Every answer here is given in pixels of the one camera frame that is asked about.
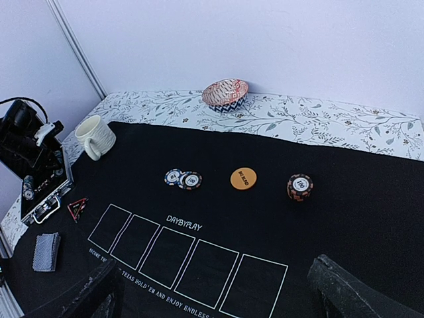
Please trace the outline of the orange big blind button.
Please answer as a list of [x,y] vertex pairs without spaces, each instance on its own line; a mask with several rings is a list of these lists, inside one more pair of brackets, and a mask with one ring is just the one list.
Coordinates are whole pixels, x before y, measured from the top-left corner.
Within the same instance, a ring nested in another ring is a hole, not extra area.
[[230,176],[230,183],[237,190],[250,189],[255,185],[256,181],[256,172],[248,167],[238,168]]

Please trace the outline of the blue white ten chip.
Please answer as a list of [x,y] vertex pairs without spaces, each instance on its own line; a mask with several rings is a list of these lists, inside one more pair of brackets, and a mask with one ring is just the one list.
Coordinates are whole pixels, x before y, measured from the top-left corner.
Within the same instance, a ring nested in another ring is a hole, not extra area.
[[184,172],[178,168],[171,169],[166,172],[164,182],[169,186],[180,186]]

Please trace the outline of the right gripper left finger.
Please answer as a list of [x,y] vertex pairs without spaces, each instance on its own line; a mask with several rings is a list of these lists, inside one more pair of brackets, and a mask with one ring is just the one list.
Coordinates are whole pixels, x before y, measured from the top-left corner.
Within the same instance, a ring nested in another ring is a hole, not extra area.
[[120,317],[124,292],[125,283],[117,261],[109,259],[25,317]]

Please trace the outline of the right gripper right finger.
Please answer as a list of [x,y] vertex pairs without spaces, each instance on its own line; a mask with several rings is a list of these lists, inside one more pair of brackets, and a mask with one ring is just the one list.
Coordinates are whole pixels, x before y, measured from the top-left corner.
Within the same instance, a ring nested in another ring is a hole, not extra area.
[[423,314],[372,289],[327,255],[307,274],[316,317],[422,317]]

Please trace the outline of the blue playing card deck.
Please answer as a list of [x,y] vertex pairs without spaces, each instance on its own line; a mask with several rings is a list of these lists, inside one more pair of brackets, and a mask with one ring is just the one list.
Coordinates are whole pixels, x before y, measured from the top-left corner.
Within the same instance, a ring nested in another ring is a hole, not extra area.
[[32,269],[35,272],[54,272],[60,245],[59,233],[43,233],[36,237]]

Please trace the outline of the orange black hundred chip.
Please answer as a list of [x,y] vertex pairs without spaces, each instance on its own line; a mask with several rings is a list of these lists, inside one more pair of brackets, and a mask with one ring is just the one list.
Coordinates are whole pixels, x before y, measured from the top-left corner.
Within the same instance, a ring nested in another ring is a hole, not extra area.
[[197,172],[183,172],[178,180],[178,186],[181,189],[193,190],[201,186],[203,178]]

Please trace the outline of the orange hundred chip stack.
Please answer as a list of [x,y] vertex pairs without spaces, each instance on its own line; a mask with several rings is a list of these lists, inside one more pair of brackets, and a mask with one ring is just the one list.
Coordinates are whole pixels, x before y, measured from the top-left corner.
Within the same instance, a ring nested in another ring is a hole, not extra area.
[[314,187],[312,179],[306,174],[294,174],[287,183],[288,197],[294,201],[302,202],[307,199]]

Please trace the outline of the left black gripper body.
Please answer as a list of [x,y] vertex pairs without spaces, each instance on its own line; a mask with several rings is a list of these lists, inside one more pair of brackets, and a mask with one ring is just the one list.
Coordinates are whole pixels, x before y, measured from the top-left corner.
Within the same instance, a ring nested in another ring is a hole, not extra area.
[[28,103],[30,99],[6,99],[11,103],[1,117],[1,162],[12,172],[45,172],[61,170],[63,155],[56,135],[63,131],[60,121],[53,122],[55,129],[37,147],[36,131],[50,121],[42,122]]

